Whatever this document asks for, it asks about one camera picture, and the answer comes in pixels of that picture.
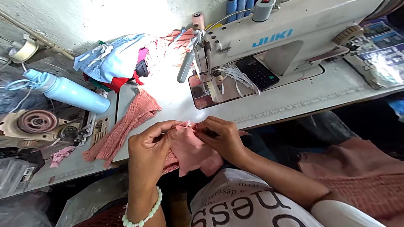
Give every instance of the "juki logo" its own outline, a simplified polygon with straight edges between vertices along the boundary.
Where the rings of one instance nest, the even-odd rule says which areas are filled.
[[[280,32],[280,33],[278,33],[278,34],[272,35],[272,36],[271,36],[271,39],[269,39],[269,36],[268,36],[268,37],[265,37],[265,38],[261,38],[261,39],[259,39],[259,43],[256,43],[256,42],[253,43],[253,44],[252,44],[252,47],[257,47],[257,46],[260,46],[260,45],[265,44],[265,43],[268,43],[268,42],[272,42],[272,41],[277,41],[277,40],[284,39],[284,38],[286,38],[286,37],[291,36],[291,35],[292,35],[292,32],[293,32],[293,29],[290,29],[290,30],[286,30],[286,31],[284,31],[284,32]]]

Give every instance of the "blue tube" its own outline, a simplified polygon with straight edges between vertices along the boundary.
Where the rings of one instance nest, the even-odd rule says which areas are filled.
[[[252,8],[254,6],[254,0],[247,0],[246,1],[246,8]],[[250,15],[250,11],[244,13],[244,16]]]
[[[246,8],[246,0],[237,0],[237,11],[243,10]],[[236,19],[240,19],[244,17],[244,13],[238,13],[236,15]]]
[[[236,11],[237,11],[237,0],[227,0],[226,15],[229,15],[230,13],[234,13]],[[227,19],[227,23],[230,23],[235,20],[236,20],[236,15],[231,16]]]

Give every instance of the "left hand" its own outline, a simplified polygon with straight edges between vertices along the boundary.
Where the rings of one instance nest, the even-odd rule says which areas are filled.
[[[129,178],[133,182],[132,190],[153,190],[159,180],[168,149],[174,140],[174,133],[165,133],[170,128],[180,124],[180,121],[169,120],[158,122],[140,134],[133,135],[128,140]]]

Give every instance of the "right hand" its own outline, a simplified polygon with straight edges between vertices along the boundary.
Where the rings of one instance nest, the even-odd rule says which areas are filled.
[[[206,130],[213,131],[218,136],[212,138],[204,133]],[[239,168],[242,168],[242,164],[252,152],[243,145],[234,122],[208,116],[206,120],[197,124],[195,135]]]

